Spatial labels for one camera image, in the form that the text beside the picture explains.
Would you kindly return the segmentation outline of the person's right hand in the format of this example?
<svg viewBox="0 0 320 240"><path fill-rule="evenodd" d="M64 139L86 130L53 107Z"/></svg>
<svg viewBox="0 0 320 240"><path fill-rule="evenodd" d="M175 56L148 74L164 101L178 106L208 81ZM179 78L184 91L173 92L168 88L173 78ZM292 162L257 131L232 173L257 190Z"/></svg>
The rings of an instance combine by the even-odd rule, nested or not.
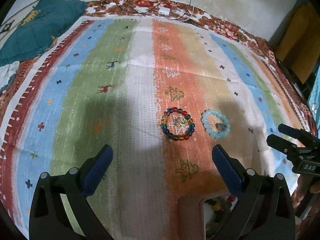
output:
<svg viewBox="0 0 320 240"><path fill-rule="evenodd" d="M306 189L306 191L304 192L303 198L296 209L297 217L303 219L309 214L317 198L317 193L313 193L313 190L311 188L314 187L318 182L319 177L311 178L310 176L307 176L307 180L303 184L303 188Z"/></svg>

